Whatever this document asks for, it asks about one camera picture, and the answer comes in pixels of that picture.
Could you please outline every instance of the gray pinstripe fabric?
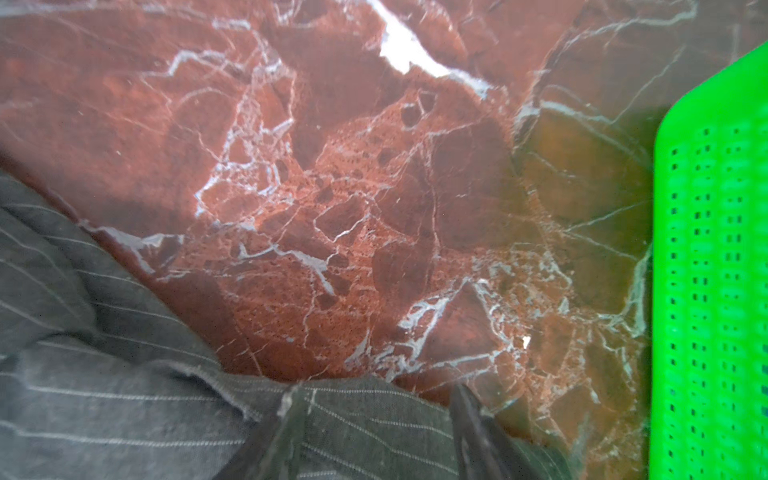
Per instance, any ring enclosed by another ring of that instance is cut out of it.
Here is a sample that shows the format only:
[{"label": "gray pinstripe fabric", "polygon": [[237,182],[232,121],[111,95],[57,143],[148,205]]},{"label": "gray pinstripe fabric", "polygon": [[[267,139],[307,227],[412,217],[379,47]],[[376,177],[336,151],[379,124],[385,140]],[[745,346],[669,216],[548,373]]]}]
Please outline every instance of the gray pinstripe fabric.
[{"label": "gray pinstripe fabric", "polygon": [[[0,172],[0,478],[211,478],[284,386],[214,353],[64,215]],[[300,478],[454,478],[448,413],[315,381]]]}]

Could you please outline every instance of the red marble floor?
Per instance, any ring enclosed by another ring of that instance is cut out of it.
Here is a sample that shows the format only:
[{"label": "red marble floor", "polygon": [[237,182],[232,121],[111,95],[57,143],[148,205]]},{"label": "red marble floor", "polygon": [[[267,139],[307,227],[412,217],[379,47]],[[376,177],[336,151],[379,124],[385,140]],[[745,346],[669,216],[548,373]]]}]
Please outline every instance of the red marble floor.
[{"label": "red marble floor", "polygon": [[654,131],[768,0],[0,4],[2,166],[280,380],[645,475]]}]

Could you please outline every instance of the green plastic basket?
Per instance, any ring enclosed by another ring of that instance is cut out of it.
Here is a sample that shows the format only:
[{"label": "green plastic basket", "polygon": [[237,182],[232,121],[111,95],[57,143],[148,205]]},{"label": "green plastic basket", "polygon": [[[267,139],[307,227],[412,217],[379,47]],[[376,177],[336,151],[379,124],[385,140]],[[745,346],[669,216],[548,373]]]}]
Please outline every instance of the green plastic basket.
[{"label": "green plastic basket", "polygon": [[768,44],[656,139],[650,478],[768,478]]}]

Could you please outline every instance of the pinstripe trousers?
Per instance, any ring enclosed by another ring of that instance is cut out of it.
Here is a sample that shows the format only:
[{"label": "pinstripe trousers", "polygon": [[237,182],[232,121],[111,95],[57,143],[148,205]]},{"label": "pinstripe trousers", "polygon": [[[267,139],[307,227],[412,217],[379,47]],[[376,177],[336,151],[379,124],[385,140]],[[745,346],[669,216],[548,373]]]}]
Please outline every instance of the pinstripe trousers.
[{"label": "pinstripe trousers", "polygon": [[[0,172],[0,479],[213,478],[285,388],[223,372],[152,292]],[[373,378],[294,395],[299,478],[457,477],[442,407]]]}]

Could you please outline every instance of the marble tile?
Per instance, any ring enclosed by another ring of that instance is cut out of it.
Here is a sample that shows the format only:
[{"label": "marble tile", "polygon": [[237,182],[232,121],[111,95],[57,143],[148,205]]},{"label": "marble tile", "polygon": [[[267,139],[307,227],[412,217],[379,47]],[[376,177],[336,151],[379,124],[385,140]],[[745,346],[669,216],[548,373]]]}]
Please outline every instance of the marble tile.
[{"label": "marble tile", "polygon": [[11,0],[2,166],[231,372],[468,383],[642,478],[654,132],[767,0]]}]

